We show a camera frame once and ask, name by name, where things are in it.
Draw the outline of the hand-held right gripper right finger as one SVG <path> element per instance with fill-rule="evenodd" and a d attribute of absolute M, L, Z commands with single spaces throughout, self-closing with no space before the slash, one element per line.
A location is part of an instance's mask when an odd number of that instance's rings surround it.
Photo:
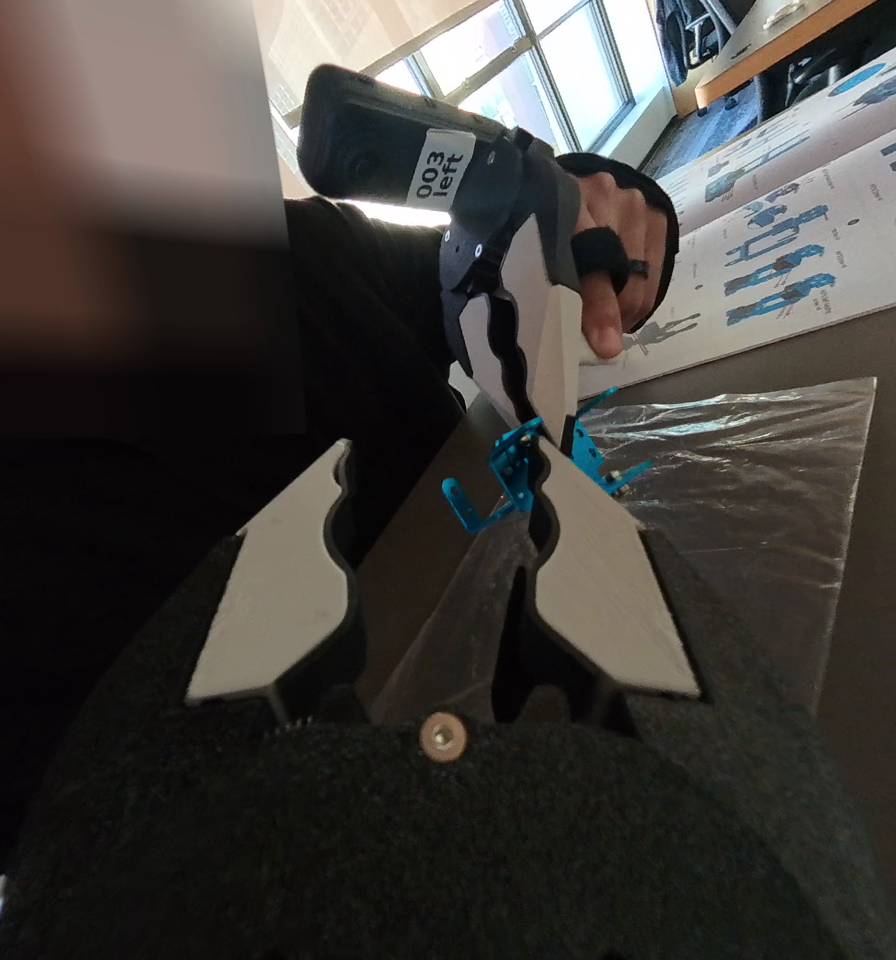
<path fill-rule="evenodd" d="M 697 694 L 638 522 L 555 445 L 536 449 L 527 612 L 596 676 L 624 690 Z"/>

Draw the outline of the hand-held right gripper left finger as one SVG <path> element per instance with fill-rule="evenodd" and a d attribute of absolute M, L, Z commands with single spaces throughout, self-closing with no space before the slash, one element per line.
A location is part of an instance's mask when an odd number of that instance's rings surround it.
<path fill-rule="evenodd" d="M 238 553 L 186 704 L 320 706 L 359 676 L 348 498 L 353 445 L 334 442 L 237 534 Z"/>

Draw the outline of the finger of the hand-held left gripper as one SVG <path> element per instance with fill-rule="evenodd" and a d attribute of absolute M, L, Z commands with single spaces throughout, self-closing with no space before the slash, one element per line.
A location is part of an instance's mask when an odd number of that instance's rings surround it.
<path fill-rule="evenodd" d="M 517 316 L 526 400 L 550 440 L 563 443 L 572 434 L 576 411 L 581 297 L 549 281 L 535 221 L 524 222 L 512 238 L 503 261 L 503 289 Z"/>
<path fill-rule="evenodd" d="M 536 416 L 526 395 L 516 327 L 513 306 L 506 300 L 477 295 L 463 309 L 469 376 L 510 426 L 525 424 Z"/>

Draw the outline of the blue metal bracket assembly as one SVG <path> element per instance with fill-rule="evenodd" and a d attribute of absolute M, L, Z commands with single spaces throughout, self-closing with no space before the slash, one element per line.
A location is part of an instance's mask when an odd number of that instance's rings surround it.
<path fill-rule="evenodd" d="M 632 482 L 652 468 L 653 462 L 646 460 L 624 470 L 610 470 L 607 474 L 601 472 L 605 462 L 604 457 L 581 423 L 581 417 L 594 410 L 600 402 L 605 401 L 615 392 L 615 388 L 605 390 L 578 407 L 568 457 L 606 494 L 619 498 L 627 494 Z M 532 452 L 532 445 L 540 437 L 540 430 L 541 419 L 536 417 L 508 431 L 495 441 L 487 462 L 491 473 L 502 487 L 505 499 L 487 517 L 482 518 L 478 515 L 459 481 L 454 478 L 443 481 L 444 497 L 467 533 L 477 535 L 513 512 L 531 512 L 534 493 L 529 474 L 537 461 Z"/>

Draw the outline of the person's left forearm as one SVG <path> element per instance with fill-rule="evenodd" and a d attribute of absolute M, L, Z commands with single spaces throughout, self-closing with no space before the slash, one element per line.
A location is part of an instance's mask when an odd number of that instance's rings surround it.
<path fill-rule="evenodd" d="M 658 309 L 670 286 L 674 261 L 679 252 L 680 239 L 679 223 L 674 205 L 664 189 L 653 179 L 620 161 L 594 153 L 569 152 L 559 156 L 556 163 L 561 170 L 572 176 L 574 180 L 591 177 L 598 173 L 611 174 L 618 186 L 623 189 L 638 189 L 650 207 L 663 211 L 667 216 L 666 253 L 661 269 L 656 303 L 648 317 L 627 333 L 639 332 Z M 617 294 L 622 293 L 631 276 L 642 275 L 645 277 L 648 274 L 647 263 L 629 258 L 624 252 L 619 237 L 609 227 L 596 227 L 580 234 L 574 234 L 572 252 L 580 279 L 593 272 L 603 271 L 609 275 Z"/>

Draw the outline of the desk with wooden edge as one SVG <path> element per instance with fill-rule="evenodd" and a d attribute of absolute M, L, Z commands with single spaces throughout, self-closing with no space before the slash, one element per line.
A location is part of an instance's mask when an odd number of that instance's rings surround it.
<path fill-rule="evenodd" d="M 844 79 L 896 43 L 896 2 L 753 2 L 694 86 L 705 114 L 749 82 L 760 83 L 762 114 L 789 106 L 818 75 Z"/>

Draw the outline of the person's left hand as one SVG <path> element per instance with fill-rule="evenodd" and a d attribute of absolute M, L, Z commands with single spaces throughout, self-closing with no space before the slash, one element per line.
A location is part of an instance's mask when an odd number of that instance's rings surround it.
<path fill-rule="evenodd" d="M 599 359 L 622 352 L 623 335 L 652 312 L 656 303 L 666 253 L 668 220 L 649 206 L 635 188 L 623 189 L 611 174 L 577 177 L 580 208 L 575 234 L 609 228 L 620 239 L 625 254 L 648 265 L 648 274 L 632 275 L 617 294 L 609 275 L 594 271 L 580 279 L 581 329 Z"/>

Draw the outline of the clear plastic bag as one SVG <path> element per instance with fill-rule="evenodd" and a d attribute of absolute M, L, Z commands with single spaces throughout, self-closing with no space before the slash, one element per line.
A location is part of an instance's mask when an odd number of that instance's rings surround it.
<path fill-rule="evenodd" d="M 650 461 L 620 503 L 661 532 L 815 714 L 823 687 L 877 380 L 588 412 L 609 467 Z M 473 538 L 371 708 L 490 716 L 494 660 L 516 570 L 534 555 L 526 512 Z"/>

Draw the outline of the window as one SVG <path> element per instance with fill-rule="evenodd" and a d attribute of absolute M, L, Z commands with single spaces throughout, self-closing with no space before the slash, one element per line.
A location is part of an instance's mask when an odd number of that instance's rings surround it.
<path fill-rule="evenodd" d="M 279 146 L 298 143 L 316 66 L 523 127 L 557 152 L 605 148 L 654 79 L 645 2 L 253 2 Z"/>

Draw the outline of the open instruction manual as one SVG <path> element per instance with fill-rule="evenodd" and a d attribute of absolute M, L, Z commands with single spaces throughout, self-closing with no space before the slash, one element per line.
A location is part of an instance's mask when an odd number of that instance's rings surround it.
<path fill-rule="evenodd" d="M 896 47 L 659 183 L 668 294 L 582 399 L 896 306 Z"/>

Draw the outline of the black office chair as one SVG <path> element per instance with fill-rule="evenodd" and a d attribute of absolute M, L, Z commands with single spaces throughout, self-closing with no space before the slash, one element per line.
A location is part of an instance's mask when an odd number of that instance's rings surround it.
<path fill-rule="evenodd" d="M 681 86 L 690 71 L 714 59 L 737 30 L 742 2 L 653 1 L 656 37 L 666 74 Z"/>

